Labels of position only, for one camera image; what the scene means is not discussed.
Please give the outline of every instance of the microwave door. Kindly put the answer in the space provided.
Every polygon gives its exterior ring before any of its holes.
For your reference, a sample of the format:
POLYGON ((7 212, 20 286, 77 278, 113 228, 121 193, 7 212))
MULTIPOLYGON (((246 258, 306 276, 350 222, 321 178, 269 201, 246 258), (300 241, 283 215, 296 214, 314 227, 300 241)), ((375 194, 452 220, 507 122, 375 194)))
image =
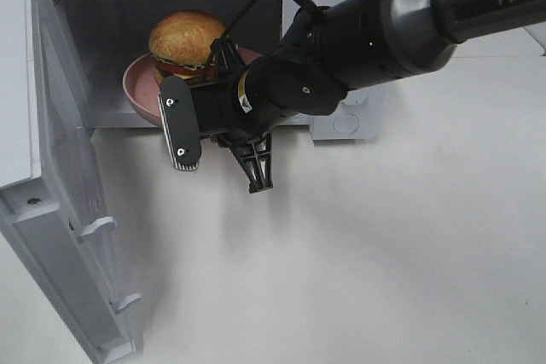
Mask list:
POLYGON ((0 230, 95 363, 135 350, 90 130, 57 0, 0 0, 0 230))

